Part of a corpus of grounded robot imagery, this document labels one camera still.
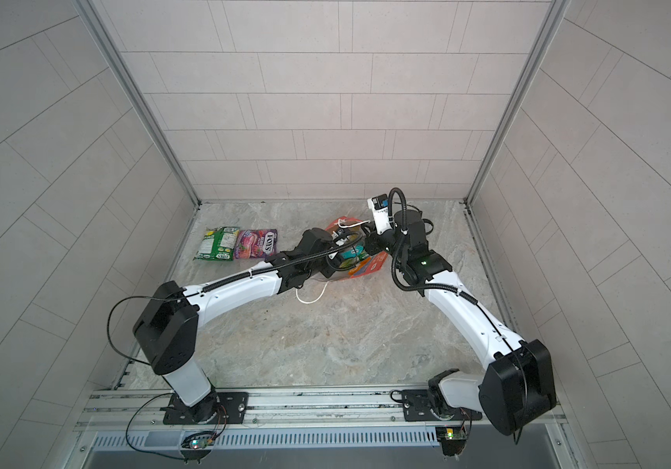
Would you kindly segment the red paper gift bag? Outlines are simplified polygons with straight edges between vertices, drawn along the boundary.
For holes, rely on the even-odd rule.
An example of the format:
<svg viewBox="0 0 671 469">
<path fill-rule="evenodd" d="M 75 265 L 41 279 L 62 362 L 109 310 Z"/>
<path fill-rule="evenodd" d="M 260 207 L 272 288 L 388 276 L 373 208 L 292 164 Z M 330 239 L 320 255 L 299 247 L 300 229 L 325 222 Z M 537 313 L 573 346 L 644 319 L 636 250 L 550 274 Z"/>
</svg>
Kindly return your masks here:
<svg viewBox="0 0 671 469">
<path fill-rule="evenodd" d="M 314 279 L 319 281 L 319 283 L 324 283 L 320 294 L 313 300 L 304 300 L 300 298 L 300 291 L 296 289 L 294 293 L 296 293 L 296 299 L 298 299 L 298 302 L 304 305 L 314 304 L 322 298 L 329 283 L 332 283 L 333 281 L 344 281 L 345 279 L 357 279 L 357 277 L 365 277 L 367 275 L 375 274 L 376 272 L 380 271 L 380 269 L 382 269 L 382 266 L 388 258 L 388 254 L 386 252 L 369 254 L 366 248 L 368 234 L 370 234 L 370 232 L 373 230 L 370 222 L 352 217 L 341 217 L 334 222 L 331 222 L 331 224 L 325 228 L 325 231 L 335 234 L 341 229 L 354 231 L 364 235 L 362 246 L 364 246 L 364 251 L 369 255 L 369 258 L 365 259 L 359 264 L 356 264 L 355 267 L 351 268 L 346 273 L 336 273 L 332 276 L 323 276 L 322 274 L 317 274 Z"/>
</svg>

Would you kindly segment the purple snack packet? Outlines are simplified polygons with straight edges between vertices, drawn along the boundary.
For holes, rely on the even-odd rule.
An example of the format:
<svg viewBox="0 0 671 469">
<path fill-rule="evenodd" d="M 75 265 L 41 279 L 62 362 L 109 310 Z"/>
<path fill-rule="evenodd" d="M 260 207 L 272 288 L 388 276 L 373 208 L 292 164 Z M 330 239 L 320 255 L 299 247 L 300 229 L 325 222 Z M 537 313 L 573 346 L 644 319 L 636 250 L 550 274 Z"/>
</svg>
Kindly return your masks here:
<svg viewBox="0 0 671 469">
<path fill-rule="evenodd" d="M 237 236 L 233 257 L 265 259 L 277 253 L 278 231 L 275 229 L 241 230 Z"/>
</svg>

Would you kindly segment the green snack packet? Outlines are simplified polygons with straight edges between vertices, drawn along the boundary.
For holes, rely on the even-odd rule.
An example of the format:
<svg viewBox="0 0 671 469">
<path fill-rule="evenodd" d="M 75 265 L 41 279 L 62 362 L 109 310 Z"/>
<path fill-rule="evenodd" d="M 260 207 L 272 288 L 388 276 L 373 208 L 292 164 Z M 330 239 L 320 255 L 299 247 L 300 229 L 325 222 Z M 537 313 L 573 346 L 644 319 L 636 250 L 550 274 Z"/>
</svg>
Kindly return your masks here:
<svg viewBox="0 0 671 469">
<path fill-rule="evenodd" d="M 194 258 L 205 261 L 232 261 L 240 233 L 239 227 L 229 226 L 207 230 Z"/>
</svg>

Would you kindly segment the teal snack packet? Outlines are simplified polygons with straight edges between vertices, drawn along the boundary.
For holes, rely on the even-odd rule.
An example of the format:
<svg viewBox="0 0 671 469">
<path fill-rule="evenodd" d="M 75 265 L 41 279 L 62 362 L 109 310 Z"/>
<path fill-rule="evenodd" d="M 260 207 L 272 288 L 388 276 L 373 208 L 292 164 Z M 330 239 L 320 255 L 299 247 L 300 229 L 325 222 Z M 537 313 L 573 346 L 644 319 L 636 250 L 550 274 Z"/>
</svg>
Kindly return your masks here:
<svg viewBox="0 0 671 469">
<path fill-rule="evenodd" d="M 369 255 L 365 253 L 364 246 L 362 244 L 357 244 L 349 250 L 342 251 L 339 256 L 341 256 L 341 267 L 349 267 L 361 263 L 365 259 L 369 258 Z"/>
</svg>

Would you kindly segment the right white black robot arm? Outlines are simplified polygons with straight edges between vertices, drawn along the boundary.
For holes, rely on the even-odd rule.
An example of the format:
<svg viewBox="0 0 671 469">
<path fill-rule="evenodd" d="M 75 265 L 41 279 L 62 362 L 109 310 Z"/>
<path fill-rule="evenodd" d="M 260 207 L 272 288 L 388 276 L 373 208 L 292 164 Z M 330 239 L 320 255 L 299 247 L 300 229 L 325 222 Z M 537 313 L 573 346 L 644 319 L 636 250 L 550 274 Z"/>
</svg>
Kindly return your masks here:
<svg viewBox="0 0 671 469">
<path fill-rule="evenodd" d="M 466 338 L 484 373 L 443 371 L 428 383 L 429 406 L 441 419 L 461 410 L 483 414 L 501 434 L 517 436 L 557 404 L 550 351 L 526 341 L 464 286 L 452 265 L 430 249 L 417 210 L 373 210 L 366 248 L 391 257 L 393 282 L 438 308 Z"/>
</svg>

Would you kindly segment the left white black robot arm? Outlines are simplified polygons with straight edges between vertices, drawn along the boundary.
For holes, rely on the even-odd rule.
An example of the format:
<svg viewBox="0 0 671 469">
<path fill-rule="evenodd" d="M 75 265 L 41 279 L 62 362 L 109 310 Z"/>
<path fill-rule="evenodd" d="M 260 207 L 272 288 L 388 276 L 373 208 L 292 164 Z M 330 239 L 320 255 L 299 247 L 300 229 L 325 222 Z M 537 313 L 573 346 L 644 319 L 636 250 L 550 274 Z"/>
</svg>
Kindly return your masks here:
<svg viewBox="0 0 671 469">
<path fill-rule="evenodd" d="M 241 273 L 203 285 L 160 285 L 136 320 L 132 333 L 152 371 L 169 383 L 186 419 L 205 423 L 220 412 L 216 388 L 195 359 L 200 328 L 255 300 L 300 288 L 312 276 L 337 271 L 336 257 L 357 246 L 364 234 L 336 238 L 323 229 L 305 231 L 298 245 L 269 256 Z"/>
</svg>

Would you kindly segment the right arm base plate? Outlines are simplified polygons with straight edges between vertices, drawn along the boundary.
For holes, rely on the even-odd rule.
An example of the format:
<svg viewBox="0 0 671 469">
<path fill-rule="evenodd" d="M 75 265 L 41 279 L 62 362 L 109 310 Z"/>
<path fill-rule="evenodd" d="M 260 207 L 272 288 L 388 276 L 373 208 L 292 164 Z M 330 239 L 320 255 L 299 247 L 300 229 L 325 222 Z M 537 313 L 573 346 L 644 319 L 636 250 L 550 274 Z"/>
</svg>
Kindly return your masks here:
<svg viewBox="0 0 671 469">
<path fill-rule="evenodd" d="M 437 408 L 433 406 L 429 390 L 393 390 L 390 399 L 401 406 L 407 422 L 439 422 L 439 421 L 478 421 L 483 414 L 467 408 Z"/>
</svg>

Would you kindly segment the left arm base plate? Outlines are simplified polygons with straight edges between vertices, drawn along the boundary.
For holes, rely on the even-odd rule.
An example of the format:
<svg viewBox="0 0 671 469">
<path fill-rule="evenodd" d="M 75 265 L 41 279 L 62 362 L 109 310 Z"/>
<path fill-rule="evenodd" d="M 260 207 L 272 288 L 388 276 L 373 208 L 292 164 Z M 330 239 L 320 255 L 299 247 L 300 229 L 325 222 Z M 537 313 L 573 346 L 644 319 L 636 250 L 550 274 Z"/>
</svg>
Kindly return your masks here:
<svg viewBox="0 0 671 469">
<path fill-rule="evenodd" d="M 247 410 L 246 392 L 212 391 L 199 404 L 187 406 L 177 393 L 171 394 L 169 404 L 163 406 L 165 425 L 241 424 Z"/>
</svg>

